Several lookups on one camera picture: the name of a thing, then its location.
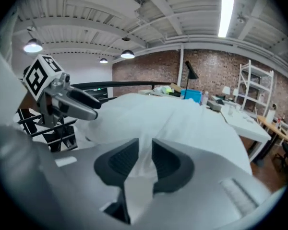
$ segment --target white wall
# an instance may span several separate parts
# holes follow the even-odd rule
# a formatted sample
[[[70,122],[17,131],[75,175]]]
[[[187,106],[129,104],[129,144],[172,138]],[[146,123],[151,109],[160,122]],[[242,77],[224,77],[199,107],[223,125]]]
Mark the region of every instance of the white wall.
[[[24,69],[32,64],[35,56],[27,55],[13,44],[12,68],[18,78],[23,77]],[[70,74],[71,84],[112,81],[112,63],[99,63],[97,55],[55,54],[53,57]],[[113,88],[108,88],[108,97],[113,97]]]

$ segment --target black desk lamp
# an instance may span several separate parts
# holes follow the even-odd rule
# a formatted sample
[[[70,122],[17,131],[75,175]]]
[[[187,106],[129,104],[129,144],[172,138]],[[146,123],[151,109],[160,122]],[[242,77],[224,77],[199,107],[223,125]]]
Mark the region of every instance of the black desk lamp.
[[[189,61],[186,61],[185,63],[186,63],[186,66],[187,66],[187,68],[188,68],[188,70],[189,70],[189,74],[188,74],[188,79],[187,79],[186,92],[185,92],[185,94],[184,94],[183,99],[186,99],[189,79],[198,79],[198,76],[197,76],[197,74],[194,72],[194,70],[193,70],[190,62],[189,62]]]

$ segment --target black lamp head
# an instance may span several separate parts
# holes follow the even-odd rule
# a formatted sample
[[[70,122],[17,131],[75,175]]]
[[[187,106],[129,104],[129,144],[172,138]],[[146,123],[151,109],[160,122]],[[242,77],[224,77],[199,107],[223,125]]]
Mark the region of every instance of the black lamp head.
[[[197,74],[194,72],[194,70],[193,70],[190,62],[189,62],[189,61],[186,61],[185,63],[186,63],[187,68],[189,69],[188,79],[198,79],[198,76],[197,76]]]

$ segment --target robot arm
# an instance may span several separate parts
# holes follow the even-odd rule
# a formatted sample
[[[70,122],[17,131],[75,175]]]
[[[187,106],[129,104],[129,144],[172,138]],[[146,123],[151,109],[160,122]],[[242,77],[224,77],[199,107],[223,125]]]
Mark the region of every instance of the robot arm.
[[[51,57],[38,55],[24,76],[42,118],[38,124],[54,127],[64,116],[94,120],[101,103],[86,92],[70,85],[70,76]],[[47,96],[52,105],[47,105]]]

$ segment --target wooden tabletop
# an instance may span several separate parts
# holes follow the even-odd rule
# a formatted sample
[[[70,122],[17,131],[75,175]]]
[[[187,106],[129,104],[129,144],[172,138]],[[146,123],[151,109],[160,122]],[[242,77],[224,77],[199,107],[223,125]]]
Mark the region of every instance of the wooden tabletop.
[[[274,122],[272,122],[272,123],[266,122],[265,117],[263,117],[263,116],[259,116],[258,115],[257,118],[258,118],[259,122],[262,122],[265,126],[267,126],[267,128],[269,128],[274,133],[278,134],[279,137],[281,137],[282,139],[284,139],[285,141],[288,142],[288,132],[287,131],[285,131],[283,128],[281,128],[282,131],[285,133],[285,135],[284,135],[282,133],[282,131],[280,131],[280,129],[275,127],[276,123],[274,123]]]

